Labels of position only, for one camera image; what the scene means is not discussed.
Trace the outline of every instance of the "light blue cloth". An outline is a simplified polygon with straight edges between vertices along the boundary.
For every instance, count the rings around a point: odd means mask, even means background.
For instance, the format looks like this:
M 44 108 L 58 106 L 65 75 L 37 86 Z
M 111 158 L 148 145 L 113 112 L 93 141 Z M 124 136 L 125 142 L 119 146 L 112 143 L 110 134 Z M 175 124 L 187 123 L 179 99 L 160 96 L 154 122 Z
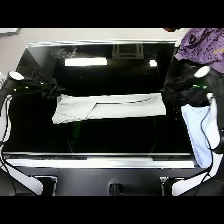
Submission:
M 207 168 L 212 162 L 211 151 L 208 148 L 206 138 L 201 130 L 201 122 L 208 113 L 209 106 L 192 107 L 189 104 L 181 107 L 182 116 L 187 126 L 191 145 L 198 165 L 201 168 Z M 202 124 L 205 130 L 209 116 L 205 118 Z

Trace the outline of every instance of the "glossy black surface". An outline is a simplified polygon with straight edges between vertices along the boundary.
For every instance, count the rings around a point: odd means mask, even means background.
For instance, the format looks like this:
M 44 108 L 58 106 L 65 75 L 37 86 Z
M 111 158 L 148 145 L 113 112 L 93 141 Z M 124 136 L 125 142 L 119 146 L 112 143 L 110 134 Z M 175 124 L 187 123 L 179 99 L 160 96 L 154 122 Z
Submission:
M 27 48 L 17 71 L 47 81 L 51 77 L 72 96 L 124 95 L 160 92 L 174 50 L 173 43 L 95 44 Z M 67 58 L 103 57 L 107 65 L 65 66 Z M 151 67 L 149 62 L 157 62 Z M 167 116 L 80 122 L 74 146 L 68 144 L 73 124 L 54 125 L 56 99 L 41 94 L 14 98 L 9 109 L 13 152 L 149 153 L 191 152 L 181 119 Z

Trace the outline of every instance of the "white floor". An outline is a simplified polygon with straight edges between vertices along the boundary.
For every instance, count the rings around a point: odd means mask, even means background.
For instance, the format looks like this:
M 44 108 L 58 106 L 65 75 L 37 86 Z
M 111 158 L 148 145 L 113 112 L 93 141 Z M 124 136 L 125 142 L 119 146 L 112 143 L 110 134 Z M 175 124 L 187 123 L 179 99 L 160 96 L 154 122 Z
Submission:
M 0 37 L 0 72 L 15 70 L 27 44 L 40 41 L 177 39 L 182 31 L 162 28 L 23 28 L 18 35 Z

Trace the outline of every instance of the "purple patterned fabric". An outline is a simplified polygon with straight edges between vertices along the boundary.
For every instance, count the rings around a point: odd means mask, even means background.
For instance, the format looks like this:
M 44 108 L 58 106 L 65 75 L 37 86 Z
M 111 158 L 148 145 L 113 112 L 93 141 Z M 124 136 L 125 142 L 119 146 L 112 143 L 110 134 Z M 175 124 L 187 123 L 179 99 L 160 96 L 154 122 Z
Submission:
M 191 28 L 175 57 L 209 65 L 224 73 L 224 28 Z

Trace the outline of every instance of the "folded white cloth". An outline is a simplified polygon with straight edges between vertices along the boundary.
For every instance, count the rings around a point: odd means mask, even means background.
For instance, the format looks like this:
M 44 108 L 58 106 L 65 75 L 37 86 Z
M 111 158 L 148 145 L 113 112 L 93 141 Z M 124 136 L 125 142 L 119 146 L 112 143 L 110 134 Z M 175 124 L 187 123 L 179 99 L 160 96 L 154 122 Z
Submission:
M 212 162 L 211 151 L 207 146 L 206 138 L 201 130 L 201 122 L 208 113 L 207 107 L 192 107 L 189 104 L 181 107 L 182 116 L 187 125 L 191 145 L 198 165 L 201 168 L 207 168 Z M 209 116 L 203 122 L 202 128 L 208 123 Z
M 87 119 L 148 117 L 166 115 L 160 93 L 72 97 L 61 95 L 54 124 Z

